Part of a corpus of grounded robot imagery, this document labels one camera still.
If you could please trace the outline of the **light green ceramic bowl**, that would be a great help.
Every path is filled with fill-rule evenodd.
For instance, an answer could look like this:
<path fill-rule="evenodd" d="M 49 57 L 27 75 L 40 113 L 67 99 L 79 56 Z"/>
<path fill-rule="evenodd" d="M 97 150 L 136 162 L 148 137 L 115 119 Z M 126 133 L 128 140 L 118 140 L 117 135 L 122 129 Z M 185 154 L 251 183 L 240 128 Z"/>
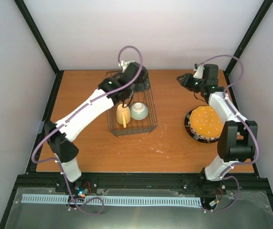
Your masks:
<path fill-rule="evenodd" d="M 130 106 L 131 118 L 143 120 L 148 116 L 148 108 L 144 103 L 137 102 Z"/>

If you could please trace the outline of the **yellow ceramic mug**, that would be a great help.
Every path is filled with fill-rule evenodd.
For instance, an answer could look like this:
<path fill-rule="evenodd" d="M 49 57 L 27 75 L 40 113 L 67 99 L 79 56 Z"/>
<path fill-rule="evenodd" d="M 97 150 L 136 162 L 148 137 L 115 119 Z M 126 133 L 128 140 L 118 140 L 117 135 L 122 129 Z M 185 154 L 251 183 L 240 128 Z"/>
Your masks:
<path fill-rule="evenodd" d="M 116 108 L 116 120 L 123 128 L 131 121 L 130 108 L 126 104 L 119 104 Z"/>

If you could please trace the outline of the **grey wire dish rack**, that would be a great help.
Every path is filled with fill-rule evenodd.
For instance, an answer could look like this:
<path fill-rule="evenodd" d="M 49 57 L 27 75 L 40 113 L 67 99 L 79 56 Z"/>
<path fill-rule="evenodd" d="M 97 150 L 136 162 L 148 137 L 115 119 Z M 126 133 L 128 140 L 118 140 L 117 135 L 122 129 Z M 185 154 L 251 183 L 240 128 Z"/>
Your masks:
<path fill-rule="evenodd" d="M 120 107 L 127 107 L 130 111 L 130 120 L 126 125 L 120 123 L 118 111 Z M 128 99 L 118 102 L 107 111 L 107 125 L 114 136 L 149 133 L 157 127 L 158 121 L 154 105 L 153 94 L 146 68 L 133 82 L 128 93 Z"/>

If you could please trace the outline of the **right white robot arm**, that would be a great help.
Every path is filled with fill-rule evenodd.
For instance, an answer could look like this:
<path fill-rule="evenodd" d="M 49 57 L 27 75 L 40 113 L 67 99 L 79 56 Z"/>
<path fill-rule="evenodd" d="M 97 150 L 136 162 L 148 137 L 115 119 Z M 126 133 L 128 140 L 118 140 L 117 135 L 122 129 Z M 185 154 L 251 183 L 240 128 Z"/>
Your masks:
<path fill-rule="evenodd" d="M 217 156 L 200 174 L 199 185 L 217 182 L 239 164 L 253 164 L 259 156 L 258 125 L 249 121 L 232 103 L 226 88 L 218 85 L 215 64 L 196 65 L 193 73 L 177 77 L 181 86 L 200 94 L 207 103 L 185 117 L 188 134 L 202 143 L 217 143 Z"/>

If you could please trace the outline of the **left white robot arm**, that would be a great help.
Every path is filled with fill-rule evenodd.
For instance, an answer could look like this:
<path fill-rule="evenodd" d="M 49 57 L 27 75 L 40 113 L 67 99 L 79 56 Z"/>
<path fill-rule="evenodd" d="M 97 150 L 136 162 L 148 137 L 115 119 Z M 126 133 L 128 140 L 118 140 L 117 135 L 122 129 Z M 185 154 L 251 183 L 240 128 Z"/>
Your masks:
<path fill-rule="evenodd" d="M 77 136 L 100 114 L 119 102 L 124 102 L 134 92 L 148 88 L 148 71 L 137 62 L 121 62 L 122 71 L 106 77 L 91 96 L 66 117 L 56 123 L 44 125 L 46 142 L 67 177 L 66 186 L 72 192 L 82 189 L 83 180 L 77 162 L 79 149 L 74 145 Z"/>

